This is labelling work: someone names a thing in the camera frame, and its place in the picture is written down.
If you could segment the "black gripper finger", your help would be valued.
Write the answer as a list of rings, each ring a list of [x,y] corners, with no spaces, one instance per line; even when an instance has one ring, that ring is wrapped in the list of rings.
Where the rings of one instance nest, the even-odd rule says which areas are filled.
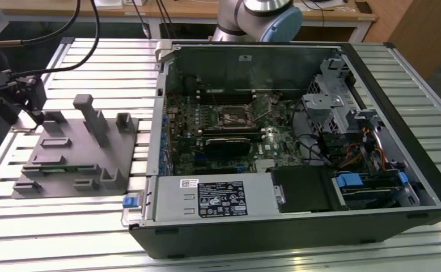
[[[40,78],[26,78],[26,109],[29,116],[37,125],[44,122],[42,107],[46,101],[46,95],[44,90],[44,84]]]
[[[14,125],[18,121],[18,110],[14,104],[4,98],[0,99],[0,117],[8,125]]]

